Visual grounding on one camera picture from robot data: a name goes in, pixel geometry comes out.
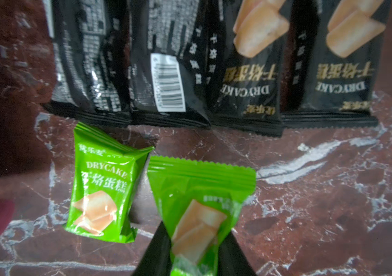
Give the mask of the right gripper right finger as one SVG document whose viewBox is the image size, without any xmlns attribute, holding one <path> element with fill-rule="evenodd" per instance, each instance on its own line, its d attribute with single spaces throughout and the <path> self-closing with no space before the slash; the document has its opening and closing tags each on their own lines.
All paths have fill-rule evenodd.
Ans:
<svg viewBox="0 0 392 276">
<path fill-rule="evenodd" d="M 256 276 L 232 232 L 220 245 L 217 275 Z"/>
</svg>

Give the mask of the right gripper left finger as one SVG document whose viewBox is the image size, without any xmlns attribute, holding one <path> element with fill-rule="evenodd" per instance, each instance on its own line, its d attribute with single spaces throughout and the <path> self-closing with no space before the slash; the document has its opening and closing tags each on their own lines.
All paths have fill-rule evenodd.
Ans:
<svg viewBox="0 0 392 276">
<path fill-rule="evenodd" d="M 166 227 L 161 222 L 133 276 L 170 276 L 171 240 Z"/>
</svg>

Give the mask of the green cookie packet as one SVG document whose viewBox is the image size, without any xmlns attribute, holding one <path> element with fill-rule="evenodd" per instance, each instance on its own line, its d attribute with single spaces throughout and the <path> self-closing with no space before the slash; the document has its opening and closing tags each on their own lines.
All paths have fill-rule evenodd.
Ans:
<svg viewBox="0 0 392 276">
<path fill-rule="evenodd" d="M 125 146 L 94 126 L 74 128 L 75 171 L 67 232 L 105 242 L 132 243 L 129 212 L 154 147 Z"/>
<path fill-rule="evenodd" d="M 171 240 L 172 276 L 215 276 L 222 242 L 256 189 L 254 169 L 151 157 L 147 177 Z"/>
</svg>

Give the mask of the black cookie packet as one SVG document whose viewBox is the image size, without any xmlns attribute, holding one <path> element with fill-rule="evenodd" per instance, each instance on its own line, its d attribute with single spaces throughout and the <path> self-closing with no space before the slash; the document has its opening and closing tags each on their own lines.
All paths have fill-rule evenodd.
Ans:
<svg viewBox="0 0 392 276">
<path fill-rule="evenodd" d="M 295 1 L 282 121 L 287 128 L 365 128 L 390 1 Z"/>
<path fill-rule="evenodd" d="M 83 123 L 127 127 L 127 1 L 44 1 L 57 84 L 50 113 Z"/>
<path fill-rule="evenodd" d="M 210 123 L 279 138 L 280 87 L 292 1 L 209 1 Z"/>
<path fill-rule="evenodd" d="M 207 1 L 128 1 L 135 124 L 207 128 Z"/>
</svg>

